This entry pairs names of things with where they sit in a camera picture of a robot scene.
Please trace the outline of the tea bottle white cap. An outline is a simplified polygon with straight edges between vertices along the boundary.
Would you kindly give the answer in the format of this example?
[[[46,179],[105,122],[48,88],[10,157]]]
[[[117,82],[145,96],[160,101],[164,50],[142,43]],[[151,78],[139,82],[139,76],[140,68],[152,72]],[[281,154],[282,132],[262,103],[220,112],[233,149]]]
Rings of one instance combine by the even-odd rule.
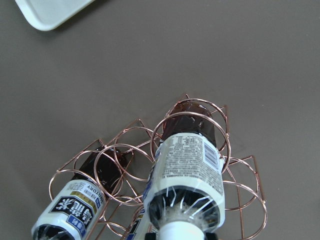
[[[163,126],[144,209],[161,240],[205,240],[225,221],[223,160],[211,114],[186,101]]]

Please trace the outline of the tea bottle in basket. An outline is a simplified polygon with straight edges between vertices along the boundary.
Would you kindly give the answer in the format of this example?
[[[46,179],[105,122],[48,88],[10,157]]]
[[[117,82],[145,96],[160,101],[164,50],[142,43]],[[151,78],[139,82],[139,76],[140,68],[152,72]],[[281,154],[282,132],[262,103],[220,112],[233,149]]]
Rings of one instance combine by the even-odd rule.
[[[111,193],[121,176],[120,166],[128,160],[117,149],[108,149],[96,160],[102,147],[91,153],[52,202],[46,207],[31,229],[35,240],[83,240],[89,234],[109,197],[91,180],[98,175],[100,183]]]

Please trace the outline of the cream rabbit tray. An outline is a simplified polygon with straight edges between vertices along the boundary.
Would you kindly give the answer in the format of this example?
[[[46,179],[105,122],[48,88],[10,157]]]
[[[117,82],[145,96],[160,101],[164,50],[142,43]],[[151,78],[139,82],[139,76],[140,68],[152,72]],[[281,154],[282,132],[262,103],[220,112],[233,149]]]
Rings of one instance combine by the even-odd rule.
[[[16,0],[26,21],[39,31],[51,31],[93,3],[92,0]]]

